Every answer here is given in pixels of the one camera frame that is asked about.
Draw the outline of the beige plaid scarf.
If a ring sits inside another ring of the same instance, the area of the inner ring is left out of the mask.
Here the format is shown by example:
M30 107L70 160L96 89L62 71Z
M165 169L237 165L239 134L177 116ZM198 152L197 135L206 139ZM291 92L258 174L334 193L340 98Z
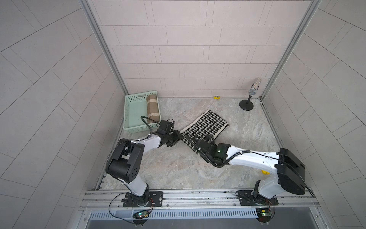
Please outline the beige plaid scarf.
M160 111L158 106L157 94L150 94L147 96L147 117L159 122Z

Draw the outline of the black white houndstooth scarf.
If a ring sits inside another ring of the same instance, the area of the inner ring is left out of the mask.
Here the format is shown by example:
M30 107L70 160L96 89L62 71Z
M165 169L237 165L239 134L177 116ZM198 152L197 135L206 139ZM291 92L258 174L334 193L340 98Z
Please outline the black white houndstooth scarf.
M191 142L205 140L207 143L214 143L216 138L226 130L230 124L221 116L211 110L206 110L202 115L195 119L191 124L180 132L181 140L193 151L197 148Z

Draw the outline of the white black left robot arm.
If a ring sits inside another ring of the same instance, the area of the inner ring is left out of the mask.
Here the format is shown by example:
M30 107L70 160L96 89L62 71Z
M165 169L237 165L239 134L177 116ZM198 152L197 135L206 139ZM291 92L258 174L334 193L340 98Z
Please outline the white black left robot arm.
M144 207L151 201L150 187L139 175L144 153L163 145L172 147L180 136L174 130L173 119L157 122L141 116L141 120L149 128L148 136L138 140L120 139L108 157L105 171L128 188L124 203Z

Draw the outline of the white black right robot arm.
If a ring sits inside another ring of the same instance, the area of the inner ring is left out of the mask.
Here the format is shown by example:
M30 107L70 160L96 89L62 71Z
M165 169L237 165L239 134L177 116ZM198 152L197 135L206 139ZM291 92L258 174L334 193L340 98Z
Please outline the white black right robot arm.
M286 148L278 152L252 151L230 144L216 144L211 135L204 139L183 135L181 139L216 168L233 165L269 172L269 177L256 182L250 194L238 194L239 198L246 198L256 205L270 205L271 200L283 192L304 195L309 189L305 182L306 166Z

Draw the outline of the right green circuit board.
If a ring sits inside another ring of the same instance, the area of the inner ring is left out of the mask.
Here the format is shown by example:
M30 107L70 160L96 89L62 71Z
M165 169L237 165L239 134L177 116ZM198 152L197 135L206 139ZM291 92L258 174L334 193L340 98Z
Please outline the right green circuit board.
M272 211L268 208L264 208L264 209L255 209L256 213L257 213L257 220L261 223L268 223L271 221L272 219Z

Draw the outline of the green circuit board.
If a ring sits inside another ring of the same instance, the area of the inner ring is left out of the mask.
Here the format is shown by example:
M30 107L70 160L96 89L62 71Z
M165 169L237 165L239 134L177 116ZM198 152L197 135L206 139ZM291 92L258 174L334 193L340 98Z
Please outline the green circuit board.
M137 212L133 215L133 218L134 219L144 219L144 218L147 218L149 217L149 214L150 212L147 211L147 210L144 210L144 211L140 211L140 212Z
M272 211L268 208L264 208L264 209L255 209L256 213L257 213L257 220L261 223L268 223L271 221L272 219Z

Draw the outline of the left green circuit board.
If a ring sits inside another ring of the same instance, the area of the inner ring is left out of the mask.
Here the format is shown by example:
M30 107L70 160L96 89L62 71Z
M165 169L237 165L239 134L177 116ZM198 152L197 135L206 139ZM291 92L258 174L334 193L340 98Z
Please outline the left green circuit board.
M149 217L149 214L150 212L147 211L147 210L144 210L144 211L140 211L140 212L137 212L133 215L133 218L134 219L144 219L144 218L147 218Z

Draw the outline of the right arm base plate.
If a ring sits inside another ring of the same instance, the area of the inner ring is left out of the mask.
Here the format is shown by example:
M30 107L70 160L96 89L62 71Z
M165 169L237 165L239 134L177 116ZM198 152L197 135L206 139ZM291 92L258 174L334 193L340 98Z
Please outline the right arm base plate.
M235 195L239 198L241 206L278 205L278 200L276 197L268 199L257 194L254 190L239 190L235 192Z

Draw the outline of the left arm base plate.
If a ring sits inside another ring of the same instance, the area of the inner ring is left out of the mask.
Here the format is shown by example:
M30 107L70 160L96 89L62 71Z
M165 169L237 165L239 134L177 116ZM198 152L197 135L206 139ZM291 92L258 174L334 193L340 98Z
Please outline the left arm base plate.
M149 194L143 194L141 197L131 193L127 193L122 199L125 208L144 208L144 207L161 207L164 193L162 191L150 191Z

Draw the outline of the aluminium mounting rail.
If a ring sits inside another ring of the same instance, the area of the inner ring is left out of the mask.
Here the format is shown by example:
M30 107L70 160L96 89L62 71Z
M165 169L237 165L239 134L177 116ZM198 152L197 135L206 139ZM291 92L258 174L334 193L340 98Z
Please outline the aluminium mounting rail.
M316 198L308 191L299 196L288 192L276 196L278 205L270 206L241 206L239 198L235 195L236 189L165 189L161 207L153 210L177 209L226 209L226 208L284 208L284 207L315 207L319 206ZM142 210L144 208L125 208L122 199L125 190L87 191L82 196L77 210Z

